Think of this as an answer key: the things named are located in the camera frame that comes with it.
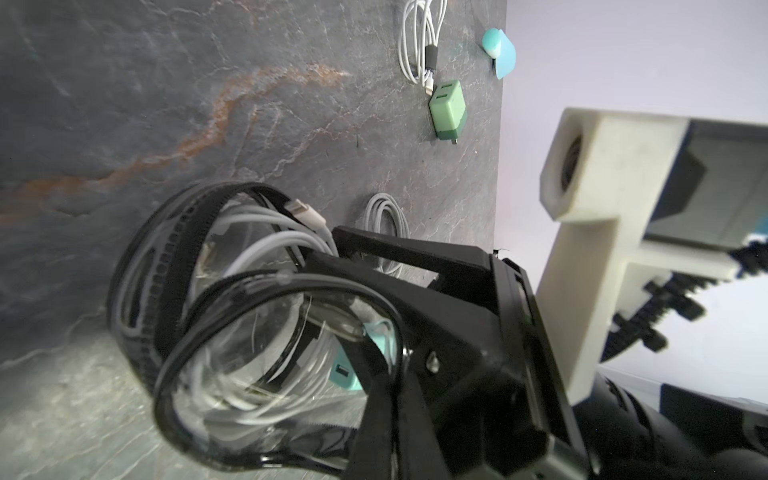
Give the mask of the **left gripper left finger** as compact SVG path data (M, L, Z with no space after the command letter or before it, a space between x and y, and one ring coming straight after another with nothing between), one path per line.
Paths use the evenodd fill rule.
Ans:
M342 479L392 478L393 421L390 377L382 373L370 384L363 419Z

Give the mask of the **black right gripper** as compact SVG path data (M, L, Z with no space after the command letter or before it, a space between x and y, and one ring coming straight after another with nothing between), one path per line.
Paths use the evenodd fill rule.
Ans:
M438 275L438 288L312 253L303 272L363 299L393 323L391 375L413 369L454 479L586 479L590 464L519 270L475 246L352 227L332 231L339 254L365 254Z

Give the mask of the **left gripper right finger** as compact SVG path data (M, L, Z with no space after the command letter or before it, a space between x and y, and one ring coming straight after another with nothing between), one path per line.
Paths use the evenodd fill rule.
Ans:
M415 374L403 377L397 394L399 479L451 479Z

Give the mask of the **teal charger block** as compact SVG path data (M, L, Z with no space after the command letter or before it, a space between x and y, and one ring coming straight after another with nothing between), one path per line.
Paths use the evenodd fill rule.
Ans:
M390 320L366 323L361 339L338 338L340 347L332 363L330 381L347 391L368 392L374 378L390 372L398 340Z

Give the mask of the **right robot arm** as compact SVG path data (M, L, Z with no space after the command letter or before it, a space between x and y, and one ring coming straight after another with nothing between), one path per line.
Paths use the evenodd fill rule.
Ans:
M372 391L348 479L763 479L767 417L663 386L653 410L597 375L571 403L523 269L476 247L336 228L320 282L391 310L392 379L343 346Z

